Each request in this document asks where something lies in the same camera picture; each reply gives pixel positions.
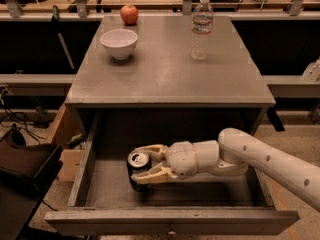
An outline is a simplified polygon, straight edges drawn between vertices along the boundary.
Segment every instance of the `red apple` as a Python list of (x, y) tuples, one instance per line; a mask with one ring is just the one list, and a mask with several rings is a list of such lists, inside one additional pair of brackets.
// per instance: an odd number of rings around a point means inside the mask
[(121, 7), (120, 16), (126, 25), (134, 25), (138, 20), (138, 9), (134, 5), (124, 5)]

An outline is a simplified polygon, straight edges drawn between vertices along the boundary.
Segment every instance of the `concrete floor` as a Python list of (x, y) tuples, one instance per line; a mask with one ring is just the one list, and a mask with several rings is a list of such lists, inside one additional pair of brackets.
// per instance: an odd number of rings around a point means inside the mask
[[(256, 133), (256, 137), (267, 144), (297, 156), (303, 160), (320, 166), (320, 125), (313, 125), (307, 113), (281, 113), (280, 118), (285, 126), (285, 131), (277, 132), (265, 118)], [(29, 129), (40, 136), (46, 136), (46, 130)], [(0, 127), (0, 134), (5, 129)], [(35, 141), (23, 132), (27, 140), (27, 145), (36, 144)], [(317, 240), (320, 239), (320, 213), (309, 205), (291, 194), (289, 191), (267, 178), (267, 183), (277, 210), (296, 210), (300, 215), (300, 220), (293, 226), (283, 231), (277, 236), (212, 236), (212, 235), (177, 235), (175, 239), (182, 240)], [(56, 180), (49, 190), (45, 201), (58, 210), (65, 210), (72, 182), (61, 182)], [(50, 209), (41, 205), (38, 212), (31, 221), (31, 226), (39, 229), (54, 231), (54, 229), (44, 221), (46, 212)], [(162, 240), (169, 239), (168, 236), (146, 235), (146, 236), (102, 236), (101, 240)]]

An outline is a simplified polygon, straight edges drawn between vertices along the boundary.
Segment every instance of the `black can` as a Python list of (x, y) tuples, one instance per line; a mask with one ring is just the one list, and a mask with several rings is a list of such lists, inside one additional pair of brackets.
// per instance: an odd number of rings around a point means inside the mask
[(144, 192), (150, 188), (150, 184), (138, 184), (131, 179), (133, 174), (148, 171), (152, 166), (151, 159), (146, 152), (132, 152), (128, 156), (127, 168), (131, 187), (137, 192)]

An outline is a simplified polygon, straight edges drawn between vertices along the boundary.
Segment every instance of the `white robotic arm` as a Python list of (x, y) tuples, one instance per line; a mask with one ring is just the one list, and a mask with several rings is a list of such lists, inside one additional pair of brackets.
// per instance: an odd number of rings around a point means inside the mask
[(133, 173), (137, 184), (184, 180), (198, 173), (215, 176), (243, 175), (248, 165), (262, 171), (310, 206), (320, 211), (320, 168), (271, 147), (237, 129), (220, 132), (217, 141), (177, 142), (172, 146), (152, 145), (135, 149), (158, 164)]

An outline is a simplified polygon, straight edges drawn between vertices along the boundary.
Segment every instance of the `white bowl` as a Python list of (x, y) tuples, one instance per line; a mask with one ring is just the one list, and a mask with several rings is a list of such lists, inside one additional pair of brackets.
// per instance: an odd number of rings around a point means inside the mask
[(127, 59), (136, 48), (138, 35), (128, 29), (115, 29), (104, 33), (100, 43), (117, 60)]

